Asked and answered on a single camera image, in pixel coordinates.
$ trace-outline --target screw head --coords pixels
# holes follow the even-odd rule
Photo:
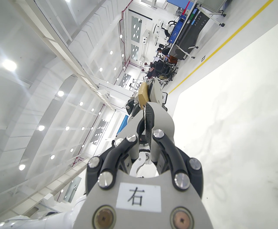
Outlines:
[[[99,157],[92,157],[88,162],[88,166],[90,168],[95,168],[99,165],[99,163],[100,163],[100,158]]]
[[[185,173],[177,173],[174,178],[175,184],[180,189],[188,189],[190,186],[190,179]]]
[[[112,184],[112,181],[113,181],[113,175],[108,171],[101,173],[100,176],[98,177],[98,185],[101,188],[109,187]]]
[[[126,137],[126,139],[127,139],[129,142],[135,142],[136,139],[137,139],[137,137],[136,137],[136,135],[134,134],[134,135],[132,135],[132,136]]]
[[[164,132],[163,130],[161,129],[157,129],[153,132],[153,135],[156,137],[156,138],[163,138],[164,136]]]
[[[118,139],[114,142],[114,145],[117,147],[122,141],[123,141],[123,138],[118,138]]]
[[[201,162],[196,158],[190,158],[189,164],[190,164],[191,168],[194,170],[199,170],[201,168]]]

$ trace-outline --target white label sticker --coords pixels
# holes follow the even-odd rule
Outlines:
[[[143,212],[161,212],[160,186],[121,182],[116,208]]]

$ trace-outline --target ceiling light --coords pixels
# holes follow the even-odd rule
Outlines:
[[[64,92],[63,91],[58,91],[58,96],[62,97],[64,95]]]
[[[43,131],[44,130],[44,126],[39,126],[39,131]]]
[[[8,71],[11,71],[11,72],[13,72],[16,69],[15,62],[10,61],[10,60],[4,60],[2,65],[5,69],[7,69]]]
[[[22,171],[23,169],[25,169],[25,165],[20,165],[18,168],[20,171]]]

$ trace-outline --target white floor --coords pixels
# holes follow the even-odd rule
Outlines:
[[[208,58],[210,54],[220,47],[267,2],[271,3],[203,66],[195,71],[195,73],[186,79],[179,87],[172,91],[201,64],[201,59],[204,56]],[[168,93],[172,91],[167,100],[169,114],[173,116],[178,97],[184,90],[198,82],[200,79],[208,75],[214,69],[225,63],[235,54],[277,25],[277,8],[278,0],[233,0],[231,5],[225,11],[227,16],[219,16],[218,18],[220,22],[224,22],[226,24],[225,27],[220,27],[216,24],[211,26],[211,22],[208,22],[197,41],[199,49],[195,49],[192,52],[196,59],[187,58],[185,61],[182,61],[177,75],[174,77],[173,81],[164,88],[164,91]],[[255,55],[259,59],[265,58],[264,44],[257,50]]]
[[[277,37],[278,25],[178,98],[175,144],[203,165],[215,229],[278,228]]]

